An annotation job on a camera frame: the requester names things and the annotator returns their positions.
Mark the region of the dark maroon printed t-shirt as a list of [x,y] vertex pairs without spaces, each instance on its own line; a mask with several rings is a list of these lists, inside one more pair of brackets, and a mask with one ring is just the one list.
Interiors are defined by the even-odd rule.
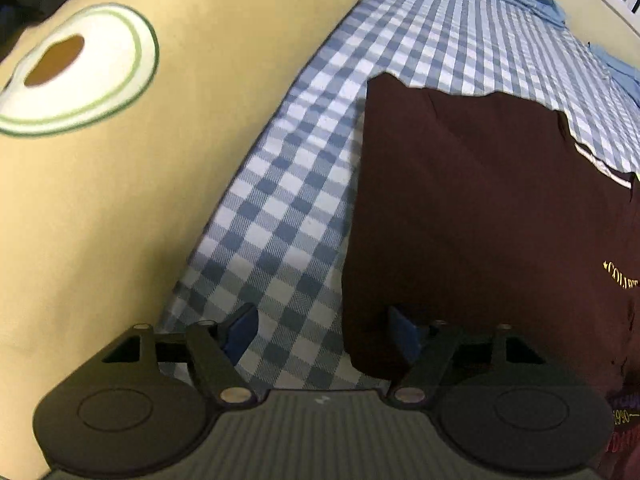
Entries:
[[399,320],[512,326],[611,405],[599,474],[638,477],[639,181],[564,113],[370,79],[342,291],[345,351],[378,379],[409,369]]

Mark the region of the blue white checkered bedsheet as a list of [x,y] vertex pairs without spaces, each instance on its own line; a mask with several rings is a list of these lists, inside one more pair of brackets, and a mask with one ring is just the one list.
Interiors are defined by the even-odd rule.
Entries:
[[257,389],[369,389],[341,336],[341,270],[369,78],[562,110],[573,136],[639,168],[639,111],[588,46],[502,0],[361,0],[299,74],[192,252],[160,321],[180,332],[242,304],[258,333],[239,362]]

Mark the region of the yellow avocado print pillow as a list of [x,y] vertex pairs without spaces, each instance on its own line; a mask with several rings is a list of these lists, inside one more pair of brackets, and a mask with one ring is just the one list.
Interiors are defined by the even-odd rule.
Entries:
[[1,64],[1,472],[38,402],[137,323],[359,0],[68,0]]

